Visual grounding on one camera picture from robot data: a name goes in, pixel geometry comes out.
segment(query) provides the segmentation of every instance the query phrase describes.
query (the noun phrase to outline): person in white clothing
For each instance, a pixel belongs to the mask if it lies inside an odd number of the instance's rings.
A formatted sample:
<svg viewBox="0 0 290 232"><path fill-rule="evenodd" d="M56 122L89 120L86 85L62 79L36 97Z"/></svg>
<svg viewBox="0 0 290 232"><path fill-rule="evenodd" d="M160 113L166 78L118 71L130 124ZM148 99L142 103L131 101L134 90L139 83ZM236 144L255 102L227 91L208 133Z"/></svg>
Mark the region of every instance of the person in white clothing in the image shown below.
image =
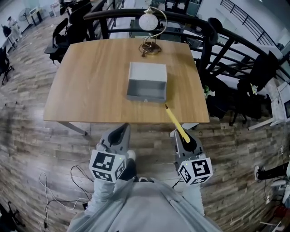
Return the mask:
<svg viewBox="0 0 290 232"><path fill-rule="evenodd" d="M8 25L11 28L11 35L13 38L18 41L22 38L21 32L19 30L18 23L15 19L13 19L11 16L8 18Z"/></svg>

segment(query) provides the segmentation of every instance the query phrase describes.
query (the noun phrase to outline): person's leg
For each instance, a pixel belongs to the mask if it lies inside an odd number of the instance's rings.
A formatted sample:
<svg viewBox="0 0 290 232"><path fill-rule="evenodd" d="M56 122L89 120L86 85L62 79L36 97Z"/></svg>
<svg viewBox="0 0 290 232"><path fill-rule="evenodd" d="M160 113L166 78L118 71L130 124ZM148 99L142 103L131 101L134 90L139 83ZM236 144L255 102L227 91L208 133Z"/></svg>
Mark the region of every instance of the person's leg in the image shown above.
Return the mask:
<svg viewBox="0 0 290 232"><path fill-rule="evenodd" d="M129 150L127 153L129 154L127 167L119 178L122 180L130 180L137 175L136 163L135 163L135 159L136 159L135 152L132 150Z"/></svg>
<svg viewBox="0 0 290 232"><path fill-rule="evenodd" d="M275 167L273 169L267 170L267 171L258 171L257 178L258 179L272 179L278 176L286 176L286 171L288 167L288 163L282 164L278 167Z"/></svg>

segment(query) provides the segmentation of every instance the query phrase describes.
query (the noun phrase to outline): brass lamp base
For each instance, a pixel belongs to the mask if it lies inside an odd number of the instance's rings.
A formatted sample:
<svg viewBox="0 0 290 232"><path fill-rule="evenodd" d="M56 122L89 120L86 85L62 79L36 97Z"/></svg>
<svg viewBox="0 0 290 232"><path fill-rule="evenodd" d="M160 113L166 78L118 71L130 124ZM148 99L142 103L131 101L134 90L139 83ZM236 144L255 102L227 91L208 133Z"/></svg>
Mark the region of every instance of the brass lamp base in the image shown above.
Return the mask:
<svg viewBox="0 0 290 232"><path fill-rule="evenodd" d="M162 51L161 47L155 42L145 42L142 44L143 54L156 55Z"/></svg>

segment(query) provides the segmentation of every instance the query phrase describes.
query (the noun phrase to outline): standing fan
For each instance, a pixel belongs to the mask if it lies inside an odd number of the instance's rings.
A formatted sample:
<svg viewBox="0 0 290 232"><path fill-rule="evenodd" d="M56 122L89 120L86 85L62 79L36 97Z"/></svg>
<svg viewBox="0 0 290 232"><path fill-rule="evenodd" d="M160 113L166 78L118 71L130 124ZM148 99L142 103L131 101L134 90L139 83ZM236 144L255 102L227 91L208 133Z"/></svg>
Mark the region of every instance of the standing fan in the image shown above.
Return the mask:
<svg viewBox="0 0 290 232"><path fill-rule="evenodd" d="M21 22L24 22L24 21L26 20L27 23L28 23L28 26L30 27L31 24L30 24L29 21L27 20L27 16L29 16L29 12L30 12L30 9L29 9L29 8L25 8L25 9L23 9L23 10L19 13L18 19L19 19L19 21L21 21Z"/></svg>

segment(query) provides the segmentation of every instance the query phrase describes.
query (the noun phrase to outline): gray box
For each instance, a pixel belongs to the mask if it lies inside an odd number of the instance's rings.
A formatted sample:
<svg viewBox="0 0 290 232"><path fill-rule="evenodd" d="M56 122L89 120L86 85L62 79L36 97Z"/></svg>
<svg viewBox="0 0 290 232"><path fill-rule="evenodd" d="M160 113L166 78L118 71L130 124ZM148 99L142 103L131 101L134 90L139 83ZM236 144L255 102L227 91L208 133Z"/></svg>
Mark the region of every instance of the gray box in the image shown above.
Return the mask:
<svg viewBox="0 0 290 232"><path fill-rule="evenodd" d="M165 64L131 62L127 99L141 102L166 102Z"/></svg>

